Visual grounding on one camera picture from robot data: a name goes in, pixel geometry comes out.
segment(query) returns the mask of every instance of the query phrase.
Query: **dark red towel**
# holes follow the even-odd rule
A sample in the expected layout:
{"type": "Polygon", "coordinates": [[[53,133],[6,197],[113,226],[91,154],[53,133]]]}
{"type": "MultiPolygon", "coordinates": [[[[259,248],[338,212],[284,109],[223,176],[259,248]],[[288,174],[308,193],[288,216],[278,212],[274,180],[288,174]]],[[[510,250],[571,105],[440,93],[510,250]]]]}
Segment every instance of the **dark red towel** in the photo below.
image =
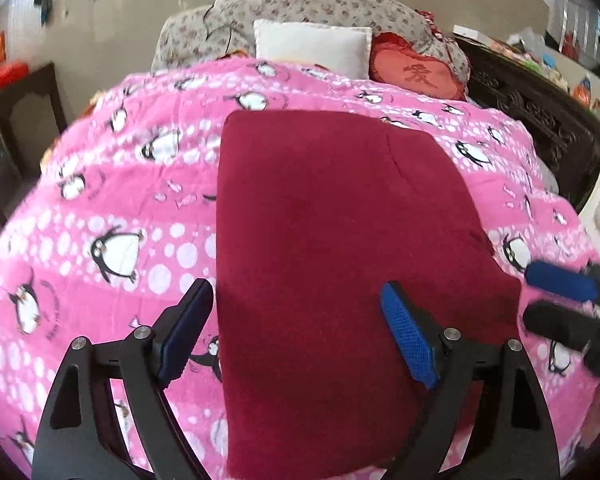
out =
{"type": "Polygon", "coordinates": [[[520,282],[426,133],[337,112],[233,113],[217,206],[235,478],[326,478],[399,450],[427,392],[380,311],[387,280],[443,327],[498,344],[518,334],[520,282]]]}

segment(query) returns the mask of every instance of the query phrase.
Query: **bedspread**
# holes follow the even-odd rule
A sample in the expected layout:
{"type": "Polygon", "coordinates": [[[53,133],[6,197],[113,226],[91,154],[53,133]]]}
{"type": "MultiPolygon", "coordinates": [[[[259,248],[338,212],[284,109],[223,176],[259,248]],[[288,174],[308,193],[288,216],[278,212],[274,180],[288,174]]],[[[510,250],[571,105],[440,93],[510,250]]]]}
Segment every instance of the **bedspread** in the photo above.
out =
{"type": "MultiPolygon", "coordinates": [[[[531,136],[499,111],[254,59],[131,75],[64,133],[0,235],[0,443],[24,471],[74,337],[123,338],[138,324],[152,324],[196,277],[215,285],[221,131],[240,108],[348,111],[423,130],[462,174],[505,272],[521,279],[539,257],[575,267],[597,259],[569,203],[543,189],[531,136]]],[[[520,314],[537,296],[523,286],[520,314]]],[[[522,328],[520,339],[568,466],[598,382],[560,345],[522,328]]],[[[216,479],[226,477],[228,436],[219,349],[213,313],[189,367],[166,391],[184,435],[216,479]]],[[[130,454],[150,468],[122,384],[112,387],[130,454]]],[[[456,437],[445,466],[458,462],[467,438],[456,437]]],[[[347,478],[380,474],[368,468],[347,478]]]]}

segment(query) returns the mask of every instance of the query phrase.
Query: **floral pillow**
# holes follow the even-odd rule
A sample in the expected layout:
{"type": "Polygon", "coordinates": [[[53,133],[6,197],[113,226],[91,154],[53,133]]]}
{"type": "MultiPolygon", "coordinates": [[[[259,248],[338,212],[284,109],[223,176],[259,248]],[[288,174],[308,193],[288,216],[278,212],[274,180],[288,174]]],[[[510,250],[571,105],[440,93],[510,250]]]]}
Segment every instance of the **floral pillow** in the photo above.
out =
{"type": "Polygon", "coordinates": [[[422,56],[393,32],[376,36],[371,46],[369,75],[437,99],[464,100],[464,85],[449,66],[433,56],[422,56]]]}

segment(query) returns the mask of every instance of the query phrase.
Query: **metal screw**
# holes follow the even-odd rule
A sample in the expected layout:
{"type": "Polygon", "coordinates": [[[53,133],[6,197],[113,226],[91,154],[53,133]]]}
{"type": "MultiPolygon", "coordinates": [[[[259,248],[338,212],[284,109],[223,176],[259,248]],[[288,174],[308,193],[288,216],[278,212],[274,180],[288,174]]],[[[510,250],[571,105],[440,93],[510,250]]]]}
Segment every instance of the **metal screw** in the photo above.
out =
{"type": "Polygon", "coordinates": [[[457,328],[445,328],[443,333],[449,341],[458,341],[460,339],[460,331],[457,328]]]}
{"type": "Polygon", "coordinates": [[[508,345],[514,352],[520,352],[522,350],[522,343],[517,339],[509,339],[508,345]]]}
{"type": "Polygon", "coordinates": [[[71,348],[74,350],[80,350],[81,348],[84,348],[86,344],[87,338],[80,336],[71,341],[71,348]]]}
{"type": "Polygon", "coordinates": [[[149,337],[151,333],[151,327],[147,325],[141,325],[134,330],[134,337],[136,339],[145,339],[149,337]]]}

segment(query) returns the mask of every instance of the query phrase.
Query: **wooden headboard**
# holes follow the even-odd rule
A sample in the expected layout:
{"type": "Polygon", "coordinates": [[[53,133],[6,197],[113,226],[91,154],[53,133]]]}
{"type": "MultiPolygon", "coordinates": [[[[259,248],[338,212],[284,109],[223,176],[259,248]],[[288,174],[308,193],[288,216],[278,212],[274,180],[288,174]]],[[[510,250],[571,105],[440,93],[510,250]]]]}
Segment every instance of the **wooden headboard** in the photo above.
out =
{"type": "Polygon", "coordinates": [[[542,76],[456,38],[472,64],[469,96],[522,121],[536,153],[554,173],[560,195],[579,212],[600,171],[600,122],[542,76]]]}

